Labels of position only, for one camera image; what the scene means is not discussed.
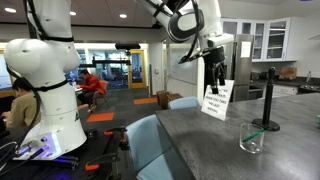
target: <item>doorway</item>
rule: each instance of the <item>doorway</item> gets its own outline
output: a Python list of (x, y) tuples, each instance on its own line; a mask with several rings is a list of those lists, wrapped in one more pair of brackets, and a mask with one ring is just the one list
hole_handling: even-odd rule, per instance
[(145, 88), (146, 75), (144, 66), (144, 51), (130, 50), (131, 66), (128, 66), (130, 89)]

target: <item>orange mat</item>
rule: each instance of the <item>orange mat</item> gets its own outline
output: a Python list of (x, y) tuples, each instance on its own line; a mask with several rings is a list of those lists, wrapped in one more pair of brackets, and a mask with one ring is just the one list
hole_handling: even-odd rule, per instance
[(92, 114), (87, 122), (112, 121), (114, 113)]
[(134, 104), (148, 104), (148, 103), (156, 103), (157, 98), (144, 98), (144, 99), (135, 99)]

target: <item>glass cabinet door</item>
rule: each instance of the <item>glass cabinet door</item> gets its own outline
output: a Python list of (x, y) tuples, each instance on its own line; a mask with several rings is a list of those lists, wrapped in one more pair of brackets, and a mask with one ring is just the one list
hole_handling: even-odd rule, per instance
[(241, 34), (251, 34), (251, 25), (250, 22), (242, 22), (241, 23)]
[(267, 59), (282, 59), (285, 51), (285, 41), (288, 21), (270, 22), (268, 26)]
[(238, 23), (232, 21), (223, 21), (223, 32), (228, 34), (238, 34)]
[(261, 59), (265, 23), (256, 23), (254, 29), (253, 59)]

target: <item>paper sign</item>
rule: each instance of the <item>paper sign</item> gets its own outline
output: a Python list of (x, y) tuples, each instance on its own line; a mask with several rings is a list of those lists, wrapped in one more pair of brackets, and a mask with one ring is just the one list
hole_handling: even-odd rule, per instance
[(251, 53), (251, 42), (247, 42), (247, 41), (241, 42), (240, 58), (250, 57), (250, 53)]
[(213, 117), (226, 120), (227, 108), (233, 89), (233, 80), (225, 80), (226, 85), (219, 86), (219, 94), (212, 94), (211, 86), (207, 86), (201, 111)]

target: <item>person in red shirt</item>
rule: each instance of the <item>person in red shirt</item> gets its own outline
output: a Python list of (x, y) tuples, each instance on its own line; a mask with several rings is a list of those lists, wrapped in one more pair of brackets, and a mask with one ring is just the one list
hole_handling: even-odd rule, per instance
[(93, 95), (96, 91), (104, 94), (104, 90), (100, 85), (99, 79), (90, 74), (86, 69), (80, 71), (80, 76), (84, 80), (83, 85), (77, 85), (77, 88), (82, 88), (82, 93), (78, 95), (78, 99), (82, 104), (88, 104), (90, 110), (88, 113), (94, 112), (96, 103), (93, 101)]

